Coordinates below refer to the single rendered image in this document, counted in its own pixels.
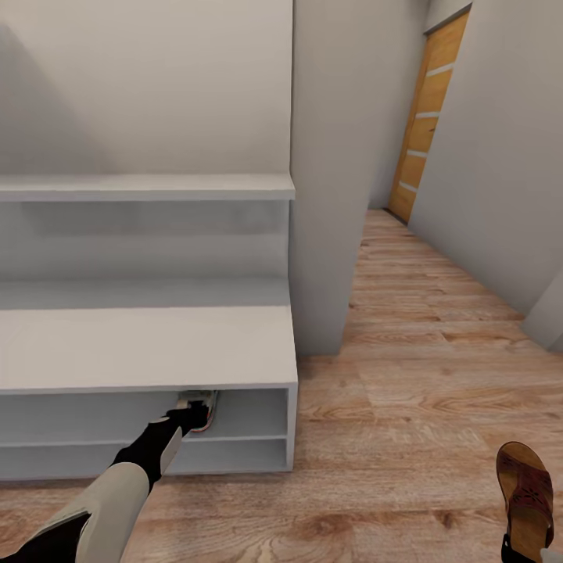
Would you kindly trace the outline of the gym shoe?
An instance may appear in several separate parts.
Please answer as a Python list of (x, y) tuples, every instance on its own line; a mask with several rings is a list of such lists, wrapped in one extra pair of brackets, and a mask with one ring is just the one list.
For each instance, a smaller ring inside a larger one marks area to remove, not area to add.
[(213, 416), (215, 413), (215, 406), (217, 402), (217, 394), (218, 394), (218, 390), (212, 390), (212, 397), (209, 400), (191, 402), (192, 407), (198, 407), (198, 406), (208, 407), (207, 426), (204, 426), (203, 429), (209, 428), (209, 426), (212, 424)]

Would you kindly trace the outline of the sandal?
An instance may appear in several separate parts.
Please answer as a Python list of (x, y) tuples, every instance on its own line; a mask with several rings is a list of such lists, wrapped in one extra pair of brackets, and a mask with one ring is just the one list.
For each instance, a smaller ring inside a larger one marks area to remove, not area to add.
[(534, 450), (514, 440), (500, 446), (496, 470), (506, 502), (511, 549), (543, 563), (540, 550), (554, 538), (550, 473)]

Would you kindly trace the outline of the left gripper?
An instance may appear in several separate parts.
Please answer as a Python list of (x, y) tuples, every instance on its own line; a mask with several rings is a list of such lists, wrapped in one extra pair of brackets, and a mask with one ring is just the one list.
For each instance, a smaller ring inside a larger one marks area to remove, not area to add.
[(188, 430), (185, 434), (188, 434), (194, 429), (203, 429), (207, 426), (207, 406), (190, 407), (189, 409), (182, 410), (171, 410), (167, 412), (167, 415), (183, 415), (187, 419)]

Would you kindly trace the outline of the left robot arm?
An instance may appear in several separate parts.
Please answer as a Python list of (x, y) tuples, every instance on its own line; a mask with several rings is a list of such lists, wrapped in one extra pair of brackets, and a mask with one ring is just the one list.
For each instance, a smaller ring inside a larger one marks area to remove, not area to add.
[(149, 492), (173, 460), (182, 436), (207, 426), (208, 407), (192, 407), (191, 402), (211, 397), (212, 390), (180, 392), (177, 409), (150, 421), (83, 493), (0, 563), (120, 563)]

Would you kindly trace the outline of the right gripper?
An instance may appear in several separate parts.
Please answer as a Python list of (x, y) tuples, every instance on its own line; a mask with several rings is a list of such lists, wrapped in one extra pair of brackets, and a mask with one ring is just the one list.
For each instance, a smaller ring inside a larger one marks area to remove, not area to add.
[(501, 548), (501, 559), (503, 563), (536, 563), (532, 559), (529, 559), (519, 552), (511, 549), (508, 534), (504, 534), (504, 540)]

